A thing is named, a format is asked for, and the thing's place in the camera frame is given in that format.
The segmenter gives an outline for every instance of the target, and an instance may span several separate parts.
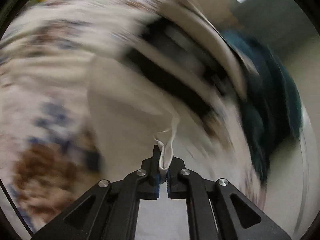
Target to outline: laundry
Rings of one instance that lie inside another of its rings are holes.
[[[239,100],[251,159],[262,183],[269,156],[284,138],[299,138],[301,101],[297,87],[280,59],[254,37],[237,31],[222,33],[226,41],[252,61],[259,75],[244,70],[247,100]]]

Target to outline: blue pattern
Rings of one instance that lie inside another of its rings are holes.
[[[18,202],[18,197],[19,197],[19,193],[14,189],[14,187],[12,186],[12,184],[8,185],[8,189],[10,191],[10,196],[12,196],[12,198],[15,200],[15,202]],[[26,224],[28,225],[28,227],[31,229],[31,231],[33,233],[35,233],[37,230],[35,228],[35,226],[32,223],[32,220],[30,218],[30,216],[26,213],[26,211],[21,208],[20,206],[17,206],[17,209],[20,213],[20,215],[22,216],[23,220],[26,222]]]
[[[57,42],[57,46],[60,49],[76,49],[77,44],[74,41],[70,41],[67,39],[59,39]]]
[[[0,66],[7,62],[9,57],[0,57]]]
[[[31,136],[28,138],[30,143],[45,144],[56,143],[61,146],[61,152],[65,154],[70,146],[70,138],[68,136],[68,125],[71,123],[71,119],[68,117],[68,110],[60,103],[45,102],[41,106],[41,110],[44,114],[47,114],[47,118],[38,118],[35,120],[34,125],[45,130],[45,138],[37,138]]]

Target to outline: patterned fabric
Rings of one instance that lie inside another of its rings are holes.
[[[50,204],[49,209],[41,206],[40,212],[30,201],[28,208],[21,205],[26,198],[25,185],[31,182],[23,182],[23,190],[18,187],[13,179],[17,164],[23,165],[24,154],[35,145],[47,146],[48,153],[55,144],[59,145],[55,154],[62,156],[59,162],[73,162],[78,170],[70,187],[64,188],[62,183],[57,188],[77,198],[99,180],[99,158],[103,157],[95,148],[86,98],[92,62],[97,56],[121,54],[144,25],[158,17],[161,1],[48,0],[27,8],[3,36],[0,177],[33,231],[54,217],[44,217],[46,210],[53,209],[56,215],[58,209]],[[239,179],[239,188],[262,207],[264,196],[255,177],[253,168],[248,170],[247,176]],[[34,196],[31,190],[28,197],[40,199],[43,205],[48,193],[37,178],[40,193]]]

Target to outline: white patterned cloth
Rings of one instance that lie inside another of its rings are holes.
[[[17,206],[19,190],[12,183],[12,166],[31,143],[57,143],[80,164],[82,146],[77,138],[84,127],[90,127],[97,134],[103,165],[93,178],[115,181],[152,155],[154,136],[171,129],[172,122],[176,131],[170,138],[174,138],[176,157],[206,179],[227,178],[263,206],[264,194],[236,102],[212,92],[228,117],[233,147],[226,150],[219,141],[209,139],[183,103],[132,69],[114,64],[144,24],[158,17],[161,1],[49,0],[27,8],[11,23],[0,42],[0,178]],[[169,140],[160,141],[167,145]],[[81,176],[74,185],[76,196],[92,185],[92,179]],[[163,205],[162,209],[170,209],[172,204]],[[34,232],[45,224],[19,210]],[[159,212],[159,218],[165,216]],[[138,239],[150,236],[140,225],[137,234]],[[170,239],[182,239],[182,235]]]

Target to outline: black stripe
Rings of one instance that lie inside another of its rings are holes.
[[[193,50],[192,52],[186,51],[179,44],[173,41],[170,37],[168,37],[165,34],[165,30],[169,27],[173,28],[181,35],[183,35],[197,49]],[[204,82],[207,82],[210,86],[216,87],[218,92],[222,96],[225,95],[225,88],[222,81],[228,77],[227,72],[221,66],[221,64],[214,57],[212,57],[211,53],[208,50],[206,50],[203,46],[201,46],[196,40],[190,37],[188,33],[186,33],[174,22],[164,17],[161,17],[159,20],[156,20],[155,22],[152,22],[151,24],[147,25],[146,28],[148,31],[142,34],[142,39],[144,39],[146,42],[157,48],[166,57],[169,57],[171,58],[171,60],[176,61],[177,64],[179,64],[179,62],[175,58],[174,51],[170,51],[168,53],[168,49],[166,48],[165,44],[159,44],[159,38],[167,39],[167,41],[162,41],[163,43],[174,43],[177,47],[183,49],[185,53],[192,53],[195,56],[195,58],[197,58],[197,60],[201,62],[204,68],[202,73],[198,73],[200,75],[199,77],[202,78]]]
[[[34,233],[31,231],[31,229],[29,228],[29,226],[27,225],[27,223],[25,222],[25,220],[23,219],[23,217],[21,216],[19,210],[17,209],[17,207],[15,206],[14,202],[12,201],[8,191],[6,190],[2,180],[0,179],[0,187],[2,189],[2,191],[4,192],[5,196],[7,197],[7,199],[9,200],[13,210],[15,211],[15,213],[17,214],[18,218],[20,219],[21,223],[23,224],[23,226],[26,228],[26,230],[28,231],[28,233],[33,236]]]
[[[201,119],[212,110],[212,108],[195,91],[182,83],[175,76],[166,72],[136,49],[132,49],[126,56],[140,68],[141,72],[148,80],[182,100]]]

